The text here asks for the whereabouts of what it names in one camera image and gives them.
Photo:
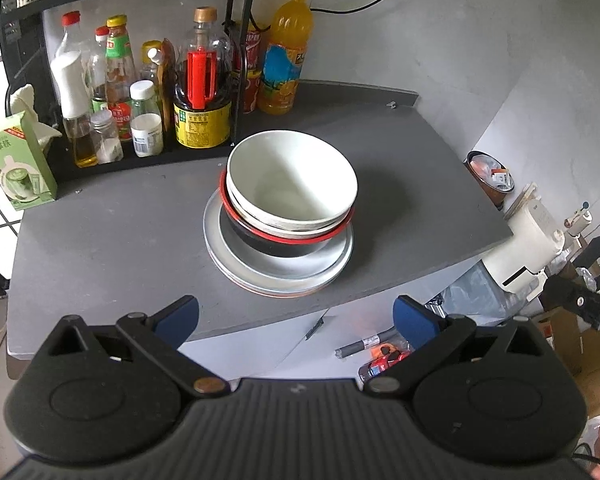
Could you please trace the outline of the clear seasoning jar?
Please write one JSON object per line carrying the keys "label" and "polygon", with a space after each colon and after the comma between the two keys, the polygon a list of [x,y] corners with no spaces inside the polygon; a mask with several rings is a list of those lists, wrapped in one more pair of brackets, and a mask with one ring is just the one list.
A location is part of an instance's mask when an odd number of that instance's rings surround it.
{"label": "clear seasoning jar", "polygon": [[90,118],[92,139],[99,165],[118,162],[123,158],[123,150],[114,115],[108,108],[102,108]]}

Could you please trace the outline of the white oil dispenser bottle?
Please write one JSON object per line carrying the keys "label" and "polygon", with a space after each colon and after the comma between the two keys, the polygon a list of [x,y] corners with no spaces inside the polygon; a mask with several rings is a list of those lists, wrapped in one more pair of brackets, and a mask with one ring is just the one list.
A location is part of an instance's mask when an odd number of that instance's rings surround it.
{"label": "white oil dispenser bottle", "polygon": [[79,168],[98,164],[90,123],[91,98],[84,80],[80,51],[67,51],[50,62],[58,90],[65,132],[71,145],[73,162]]}

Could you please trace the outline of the red cap vinegar bottle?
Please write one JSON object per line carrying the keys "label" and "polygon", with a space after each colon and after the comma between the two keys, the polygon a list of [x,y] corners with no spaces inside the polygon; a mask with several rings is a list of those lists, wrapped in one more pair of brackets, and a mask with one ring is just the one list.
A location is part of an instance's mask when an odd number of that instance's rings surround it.
{"label": "red cap vinegar bottle", "polygon": [[54,58],[58,58],[67,52],[79,52],[83,69],[86,70],[90,60],[91,48],[87,41],[87,36],[81,28],[81,13],[79,11],[70,11],[61,18],[61,24],[64,28],[59,47],[56,49]]}

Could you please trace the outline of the white Sweet plate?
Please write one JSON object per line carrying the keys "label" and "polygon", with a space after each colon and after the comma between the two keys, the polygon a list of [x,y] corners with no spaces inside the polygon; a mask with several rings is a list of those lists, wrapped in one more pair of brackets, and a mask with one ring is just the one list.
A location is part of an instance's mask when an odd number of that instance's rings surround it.
{"label": "white Sweet plate", "polygon": [[284,281],[276,278],[273,284],[268,283],[266,285],[253,285],[249,284],[242,278],[238,278],[237,275],[230,272],[227,269],[218,267],[218,270],[228,278],[232,283],[241,287],[242,289],[253,292],[254,294],[270,297],[270,298],[299,298],[309,296],[325,288],[330,283],[338,278],[338,273],[335,271],[325,272],[322,275],[316,276],[315,278],[306,278],[305,280],[297,281]]}

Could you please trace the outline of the red rimmed black bowl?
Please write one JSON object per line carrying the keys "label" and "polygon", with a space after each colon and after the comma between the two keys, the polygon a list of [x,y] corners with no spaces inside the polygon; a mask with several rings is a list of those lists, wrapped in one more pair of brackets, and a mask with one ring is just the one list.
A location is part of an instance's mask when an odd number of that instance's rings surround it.
{"label": "red rimmed black bowl", "polygon": [[336,226],[329,228],[326,233],[309,238],[302,238],[301,240],[295,240],[294,238],[280,237],[265,233],[255,226],[252,226],[238,214],[237,209],[230,201],[230,193],[228,192],[226,185],[225,169],[220,173],[218,189],[222,202],[221,216],[226,220],[230,229],[240,240],[252,249],[273,257],[301,257],[312,254],[312,252],[317,252],[334,238],[346,232],[354,215],[354,207],[352,207],[347,212],[346,216],[339,221]]}

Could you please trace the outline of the white Bakery plate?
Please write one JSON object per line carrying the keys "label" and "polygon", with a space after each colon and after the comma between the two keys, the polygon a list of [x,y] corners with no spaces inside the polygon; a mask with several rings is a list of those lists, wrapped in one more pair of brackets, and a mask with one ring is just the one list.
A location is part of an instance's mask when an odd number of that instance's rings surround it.
{"label": "white Bakery plate", "polygon": [[221,208],[220,193],[214,192],[202,220],[208,254],[217,268],[222,266],[249,284],[273,284],[276,278],[305,280],[329,271],[340,275],[352,255],[354,235],[350,226],[325,247],[306,256],[283,258],[262,254],[238,238],[221,216]]}

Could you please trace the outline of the green tea box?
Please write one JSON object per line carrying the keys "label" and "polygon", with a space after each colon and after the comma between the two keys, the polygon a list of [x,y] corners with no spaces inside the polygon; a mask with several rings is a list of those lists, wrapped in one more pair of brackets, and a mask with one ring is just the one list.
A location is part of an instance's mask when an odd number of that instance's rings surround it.
{"label": "green tea box", "polygon": [[15,210],[50,203],[57,197],[56,180],[25,112],[1,122],[0,188]]}

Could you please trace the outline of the brown trash bin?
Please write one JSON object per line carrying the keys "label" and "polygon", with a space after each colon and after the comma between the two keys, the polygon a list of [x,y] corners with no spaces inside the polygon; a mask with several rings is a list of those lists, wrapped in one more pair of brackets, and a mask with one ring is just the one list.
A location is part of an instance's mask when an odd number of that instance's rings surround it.
{"label": "brown trash bin", "polygon": [[493,205],[502,210],[506,196],[515,189],[515,181],[510,171],[496,158],[482,151],[470,151],[464,165]]}

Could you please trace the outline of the dark soy sauce bottle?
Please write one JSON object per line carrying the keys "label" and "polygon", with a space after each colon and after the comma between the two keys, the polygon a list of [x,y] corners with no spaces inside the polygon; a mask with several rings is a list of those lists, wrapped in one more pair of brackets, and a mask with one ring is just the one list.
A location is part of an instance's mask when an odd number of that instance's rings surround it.
{"label": "dark soy sauce bottle", "polygon": [[173,109],[179,144],[204,150],[230,137],[232,62],[233,45],[219,24],[218,10],[198,6],[176,64]]}

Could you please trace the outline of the red snack canister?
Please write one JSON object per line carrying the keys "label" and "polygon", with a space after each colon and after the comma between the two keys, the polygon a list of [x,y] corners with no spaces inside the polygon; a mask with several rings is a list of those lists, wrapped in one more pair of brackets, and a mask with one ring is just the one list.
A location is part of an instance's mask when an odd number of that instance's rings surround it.
{"label": "red snack canister", "polygon": [[[241,22],[232,25],[232,40],[234,41],[233,65],[234,73],[239,74],[242,70],[242,51],[239,50],[238,40]],[[262,34],[250,24],[247,29],[245,40],[247,80],[242,94],[242,110],[245,114],[253,112],[257,107],[258,92],[260,89],[260,47]]]}

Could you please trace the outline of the white electric kettle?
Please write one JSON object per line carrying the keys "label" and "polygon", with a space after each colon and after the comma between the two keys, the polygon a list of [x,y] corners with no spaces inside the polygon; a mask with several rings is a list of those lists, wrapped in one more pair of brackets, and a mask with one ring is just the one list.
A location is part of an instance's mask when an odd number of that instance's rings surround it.
{"label": "white electric kettle", "polygon": [[565,234],[540,200],[528,200],[507,225],[513,236],[487,252],[482,263],[500,289],[516,294],[562,252]]}

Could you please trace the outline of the white lid spice jar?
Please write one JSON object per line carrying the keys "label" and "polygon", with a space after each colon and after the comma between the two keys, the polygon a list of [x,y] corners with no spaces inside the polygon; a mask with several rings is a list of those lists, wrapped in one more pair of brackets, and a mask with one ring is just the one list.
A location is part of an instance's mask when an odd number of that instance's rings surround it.
{"label": "white lid spice jar", "polygon": [[130,128],[135,154],[138,157],[160,155],[163,151],[162,118],[151,80],[139,80],[130,87]]}

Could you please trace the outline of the green label sauce bottle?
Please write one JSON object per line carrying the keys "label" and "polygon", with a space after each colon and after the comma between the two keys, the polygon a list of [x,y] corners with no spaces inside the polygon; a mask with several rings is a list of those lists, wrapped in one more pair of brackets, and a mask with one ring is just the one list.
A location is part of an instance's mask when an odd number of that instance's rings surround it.
{"label": "green label sauce bottle", "polygon": [[132,139],[130,87],[137,81],[130,36],[126,29],[128,18],[118,14],[107,18],[109,34],[106,40],[106,99],[114,115],[119,138],[123,143]]}

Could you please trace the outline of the large white ceramic bowl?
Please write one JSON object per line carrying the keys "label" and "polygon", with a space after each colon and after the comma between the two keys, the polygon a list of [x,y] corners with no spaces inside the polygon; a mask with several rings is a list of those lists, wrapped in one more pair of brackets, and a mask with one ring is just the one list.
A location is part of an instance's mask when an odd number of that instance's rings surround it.
{"label": "large white ceramic bowl", "polygon": [[300,131],[268,130],[235,146],[226,164],[226,187],[260,222],[306,231],[349,212],[358,177],[332,144]]}

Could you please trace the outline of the orange juice bottle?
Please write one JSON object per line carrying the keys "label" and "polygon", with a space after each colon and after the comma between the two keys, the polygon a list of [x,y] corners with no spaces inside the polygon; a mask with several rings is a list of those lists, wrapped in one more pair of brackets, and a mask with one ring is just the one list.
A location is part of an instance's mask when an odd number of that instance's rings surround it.
{"label": "orange juice bottle", "polygon": [[312,29],[308,0],[289,0],[275,12],[258,94],[262,112],[283,115],[291,110]]}

